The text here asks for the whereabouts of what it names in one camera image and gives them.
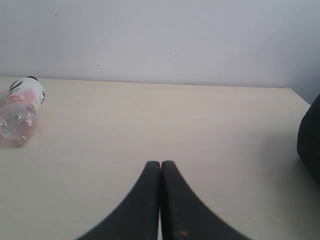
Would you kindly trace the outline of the black sleeved forearm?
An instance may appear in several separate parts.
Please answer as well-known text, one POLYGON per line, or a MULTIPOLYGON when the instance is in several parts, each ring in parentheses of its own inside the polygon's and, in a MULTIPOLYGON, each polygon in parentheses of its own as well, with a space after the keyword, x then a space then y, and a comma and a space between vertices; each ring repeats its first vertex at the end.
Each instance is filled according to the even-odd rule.
POLYGON ((301 120, 297 136, 297 153, 309 167, 320 167, 319 95, 301 120))

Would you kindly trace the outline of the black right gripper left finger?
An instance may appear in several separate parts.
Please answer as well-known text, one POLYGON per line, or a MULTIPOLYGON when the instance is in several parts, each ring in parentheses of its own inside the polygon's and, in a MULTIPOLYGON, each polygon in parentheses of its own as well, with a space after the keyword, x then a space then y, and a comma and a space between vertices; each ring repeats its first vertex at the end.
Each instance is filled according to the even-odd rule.
POLYGON ((123 201, 80 240, 156 240, 160 163, 148 161, 123 201))

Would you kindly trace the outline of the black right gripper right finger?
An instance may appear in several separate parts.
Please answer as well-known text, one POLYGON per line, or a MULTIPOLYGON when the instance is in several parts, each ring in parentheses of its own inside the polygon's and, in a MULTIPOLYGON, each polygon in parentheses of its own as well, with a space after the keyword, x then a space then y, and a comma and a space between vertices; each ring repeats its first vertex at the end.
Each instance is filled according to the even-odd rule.
POLYGON ((170 160, 161 164, 160 218, 164 240, 248 239, 198 198, 170 160))

